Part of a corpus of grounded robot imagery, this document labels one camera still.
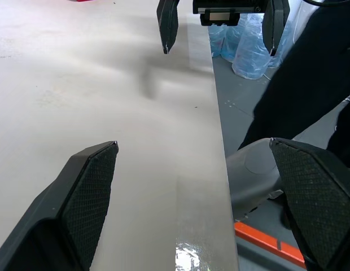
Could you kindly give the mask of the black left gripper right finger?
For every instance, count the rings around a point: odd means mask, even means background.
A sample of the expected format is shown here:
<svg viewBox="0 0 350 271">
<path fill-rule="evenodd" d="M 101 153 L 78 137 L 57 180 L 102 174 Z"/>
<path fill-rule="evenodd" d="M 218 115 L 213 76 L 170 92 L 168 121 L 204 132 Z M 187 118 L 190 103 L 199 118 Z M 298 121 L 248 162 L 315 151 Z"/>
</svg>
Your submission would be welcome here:
<svg viewBox="0 0 350 271">
<path fill-rule="evenodd" d="M 306 143 L 271 138 L 269 147 L 307 271 L 350 271 L 350 169 Z"/>
</svg>

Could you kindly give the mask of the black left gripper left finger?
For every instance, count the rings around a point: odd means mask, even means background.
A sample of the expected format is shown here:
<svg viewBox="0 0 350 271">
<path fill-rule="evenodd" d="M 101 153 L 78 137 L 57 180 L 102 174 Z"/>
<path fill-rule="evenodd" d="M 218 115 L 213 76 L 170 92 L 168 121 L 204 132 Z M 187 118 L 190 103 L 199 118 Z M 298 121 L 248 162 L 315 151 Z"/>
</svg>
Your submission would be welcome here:
<svg viewBox="0 0 350 271">
<path fill-rule="evenodd" d="M 72 155 L 0 247 L 0 271 L 89 271 L 107 216 L 119 147 Z"/>
</svg>

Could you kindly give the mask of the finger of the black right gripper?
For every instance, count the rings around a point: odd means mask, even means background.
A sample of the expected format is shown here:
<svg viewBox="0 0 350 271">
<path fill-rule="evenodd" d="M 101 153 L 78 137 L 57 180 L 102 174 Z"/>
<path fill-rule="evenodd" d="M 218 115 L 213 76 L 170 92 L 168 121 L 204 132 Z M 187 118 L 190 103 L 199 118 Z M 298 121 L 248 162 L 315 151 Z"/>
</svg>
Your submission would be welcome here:
<svg viewBox="0 0 350 271">
<path fill-rule="evenodd" d="M 156 9 L 161 44 L 164 54 L 169 54 L 178 31 L 177 6 L 180 0 L 159 0 Z"/>
<path fill-rule="evenodd" d="M 275 56 L 290 13 L 288 0 L 268 0 L 262 21 L 262 38 L 270 56 Z"/>
</svg>

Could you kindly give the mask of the blue plastic bag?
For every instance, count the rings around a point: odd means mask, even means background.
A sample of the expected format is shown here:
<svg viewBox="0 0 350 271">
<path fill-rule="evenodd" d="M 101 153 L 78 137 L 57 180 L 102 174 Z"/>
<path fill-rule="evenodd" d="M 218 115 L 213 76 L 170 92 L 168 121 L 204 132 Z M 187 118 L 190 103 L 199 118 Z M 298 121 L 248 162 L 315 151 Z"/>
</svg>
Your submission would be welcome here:
<svg viewBox="0 0 350 271">
<path fill-rule="evenodd" d="M 241 15 L 237 26 L 227 27 L 220 55 L 228 62 L 232 63 L 235 58 L 235 54 L 246 24 L 246 19 L 246 16 Z"/>
<path fill-rule="evenodd" d="M 234 73 L 257 80 L 263 76 L 270 62 L 270 54 L 263 42 L 263 14 L 249 14 L 232 63 Z"/>
<path fill-rule="evenodd" d="M 283 61 L 283 55 L 287 49 L 287 44 L 290 39 L 290 35 L 292 33 L 292 27 L 293 27 L 293 21 L 288 20 L 280 40 L 278 50 L 275 56 L 271 57 L 271 60 L 269 62 L 269 65 L 268 65 L 269 68 L 278 68 L 281 65 Z"/>
<path fill-rule="evenodd" d="M 225 24 L 220 26 L 211 25 L 208 27 L 209 42 L 213 58 L 220 55 L 227 28 L 228 27 Z"/>
</svg>

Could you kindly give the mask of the grey rounded robot body shell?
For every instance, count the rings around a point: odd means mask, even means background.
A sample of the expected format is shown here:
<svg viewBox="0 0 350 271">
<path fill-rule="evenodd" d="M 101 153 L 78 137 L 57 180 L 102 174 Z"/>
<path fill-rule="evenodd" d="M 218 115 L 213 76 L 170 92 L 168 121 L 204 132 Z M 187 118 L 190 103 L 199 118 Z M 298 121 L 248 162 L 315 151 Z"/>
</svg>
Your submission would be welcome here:
<svg viewBox="0 0 350 271">
<path fill-rule="evenodd" d="M 263 138 L 226 158 L 234 221 L 242 221 L 267 199 L 282 195 L 279 171 Z"/>
</svg>

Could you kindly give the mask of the large black draped shape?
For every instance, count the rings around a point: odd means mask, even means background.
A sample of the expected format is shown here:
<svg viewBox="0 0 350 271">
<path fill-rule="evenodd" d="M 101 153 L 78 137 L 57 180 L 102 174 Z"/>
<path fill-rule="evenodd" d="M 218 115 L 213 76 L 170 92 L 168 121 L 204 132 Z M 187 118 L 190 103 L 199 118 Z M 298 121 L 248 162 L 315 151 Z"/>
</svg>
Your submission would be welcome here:
<svg viewBox="0 0 350 271">
<path fill-rule="evenodd" d="M 268 83 L 242 146 L 293 139 L 346 98 L 327 149 L 350 168 L 350 4 L 320 7 Z"/>
</svg>

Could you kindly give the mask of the orange floor bar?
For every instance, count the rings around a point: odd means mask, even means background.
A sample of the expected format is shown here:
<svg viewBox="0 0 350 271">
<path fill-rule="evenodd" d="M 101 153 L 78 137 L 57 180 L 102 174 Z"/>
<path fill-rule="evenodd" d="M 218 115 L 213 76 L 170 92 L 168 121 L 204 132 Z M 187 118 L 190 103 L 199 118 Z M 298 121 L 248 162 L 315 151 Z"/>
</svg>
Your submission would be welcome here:
<svg viewBox="0 0 350 271">
<path fill-rule="evenodd" d="M 278 257 L 289 261 L 300 268 L 306 269 L 304 258 L 300 250 L 290 244 L 265 234 L 242 222 L 234 224 L 235 235 L 252 243 Z"/>
</svg>

